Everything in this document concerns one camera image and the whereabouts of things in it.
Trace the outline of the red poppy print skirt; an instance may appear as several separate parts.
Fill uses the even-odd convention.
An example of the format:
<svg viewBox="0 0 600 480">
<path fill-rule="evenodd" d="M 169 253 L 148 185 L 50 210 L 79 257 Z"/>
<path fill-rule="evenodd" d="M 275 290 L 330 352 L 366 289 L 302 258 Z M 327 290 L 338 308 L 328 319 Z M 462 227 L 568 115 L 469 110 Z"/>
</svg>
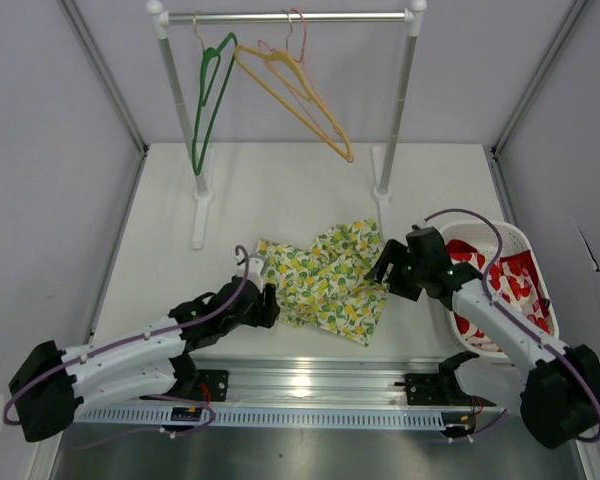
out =
<svg viewBox="0 0 600 480">
<path fill-rule="evenodd" d="M 469 263 L 481 273 L 493 258 L 491 253 L 481 253 L 471 244 L 459 239 L 448 241 L 446 248 L 454 264 Z M 488 282 L 492 289 L 529 322 L 547 333 L 553 332 L 549 307 L 541 295 L 539 277 L 529 250 L 500 257 L 489 269 Z M 451 326 L 462 341 L 478 352 L 502 352 L 481 329 L 466 318 L 454 313 Z"/>
</svg>

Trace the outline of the green clothes hanger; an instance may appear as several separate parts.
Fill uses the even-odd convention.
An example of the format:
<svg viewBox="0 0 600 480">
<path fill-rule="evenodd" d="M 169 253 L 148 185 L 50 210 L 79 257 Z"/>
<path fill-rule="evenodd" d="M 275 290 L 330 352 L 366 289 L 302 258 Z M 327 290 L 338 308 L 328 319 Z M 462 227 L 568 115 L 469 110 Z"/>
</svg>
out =
<svg viewBox="0 0 600 480">
<path fill-rule="evenodd" d="M 237 45 L 237 36 L 234 32 L 229 32 L 216 47 L 203 48 L 199 66 L 199 88 L 192 130 L 193 138 L 190 142 L 190 146 L 192 147 L 190 154 L 191 166 L 196 177 L 199 177 L 202 174 L 212 130 L 234 67 L 234 50 Z M 228 55 L 228 64 L 224 76 L 219 80 L 218 73 L 222 66 L 222 57 L 224 53 Z M 203 113 L 204 110 L 209 107 L 209 102 L 212 100 L 212 94 L 214 93 L 216 84 L 219 84 L 219 88 L 215 97 L 215 103 L 211 109 L 206 130 L 204 131 L 204 134 L 201 134 L 200 130 Z"/>
</svg>

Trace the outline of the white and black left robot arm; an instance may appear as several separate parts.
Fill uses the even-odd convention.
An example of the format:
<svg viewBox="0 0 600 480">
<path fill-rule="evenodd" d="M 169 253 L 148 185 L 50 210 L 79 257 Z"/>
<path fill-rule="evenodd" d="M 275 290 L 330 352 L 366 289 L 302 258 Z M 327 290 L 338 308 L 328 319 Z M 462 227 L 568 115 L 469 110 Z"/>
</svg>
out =
<svg viewBox="0 0 600 480">
<path fill-rule="evenodd" d="M 8 384 L 2 421 L 30 443 L 46 440 L 97 408 L 130 399 L 215 399 L 191 358 L 239 326 L 269 329 L 280 308 L 276 287 L 235 276 L 218 292 L 179 304 L 137 333 L 108 343 L 36 345 Z"/>
</svg>

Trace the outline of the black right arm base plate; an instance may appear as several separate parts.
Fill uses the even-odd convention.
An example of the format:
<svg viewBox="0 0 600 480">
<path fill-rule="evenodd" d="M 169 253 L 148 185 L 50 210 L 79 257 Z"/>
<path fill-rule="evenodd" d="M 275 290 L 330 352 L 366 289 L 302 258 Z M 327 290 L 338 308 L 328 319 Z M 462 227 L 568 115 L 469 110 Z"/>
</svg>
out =
<svg viewBox="0 0 600 480">
<path fill-rule="evenodd" d="M 393 385 L 404 391 L 409 405 L 471 407 L 477 399 L 477 406 L 494 406 L 482 397 L 475 399 L 464 393 L 450 373 L 407 373 Z"/>
</svg>

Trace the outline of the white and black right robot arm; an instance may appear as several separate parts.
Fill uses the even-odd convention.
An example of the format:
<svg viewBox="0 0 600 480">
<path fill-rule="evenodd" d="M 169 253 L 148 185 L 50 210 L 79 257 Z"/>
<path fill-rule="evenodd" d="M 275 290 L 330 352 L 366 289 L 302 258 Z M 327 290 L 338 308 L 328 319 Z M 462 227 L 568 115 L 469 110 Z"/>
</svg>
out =
<svg viewBox="0 0 600 480">
<path fill-rule="evenodd" d="M 426 294 L 482 330 L 521 372 L 519 413 L 529 433 L 554 449 L 569 440 L 600 441 L 600 361 L 531 323 L 496 292 L 488 272 L 455 262 L 434 227 L 389 240 L 366 279 L 416 301 Z"/>
</svg>

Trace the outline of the lemon print skirt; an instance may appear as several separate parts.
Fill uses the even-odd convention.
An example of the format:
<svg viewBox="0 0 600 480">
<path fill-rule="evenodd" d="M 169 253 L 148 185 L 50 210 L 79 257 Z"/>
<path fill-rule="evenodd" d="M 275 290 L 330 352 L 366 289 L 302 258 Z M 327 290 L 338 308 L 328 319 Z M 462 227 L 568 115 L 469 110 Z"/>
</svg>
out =
<svg viewBox="0 0 600 480">
<path fill-rule="evenodd" d="M 261 238 L 255 253 L 264 260 L 264 279 L 276 287 L 281 321 L 367 347 L 388 290 L 365 276 L 383 249 L 377 222 L 366 219 L 330 228 L 308 249 Z"/>
</svg>

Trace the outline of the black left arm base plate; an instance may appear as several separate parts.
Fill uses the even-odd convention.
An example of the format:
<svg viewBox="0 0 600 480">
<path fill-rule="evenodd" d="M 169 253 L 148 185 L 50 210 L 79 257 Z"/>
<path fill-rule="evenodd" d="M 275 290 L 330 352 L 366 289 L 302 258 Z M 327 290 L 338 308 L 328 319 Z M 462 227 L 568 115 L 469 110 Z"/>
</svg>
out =
<svg viewBox="0 0 600 480">
<path fill-rule="evenodd" d="M 206 403 L 225 402 L 229 389 L 228 370 L 203 369 L 196 381 L 187 386 L 183 398 Z"/>
</svg>

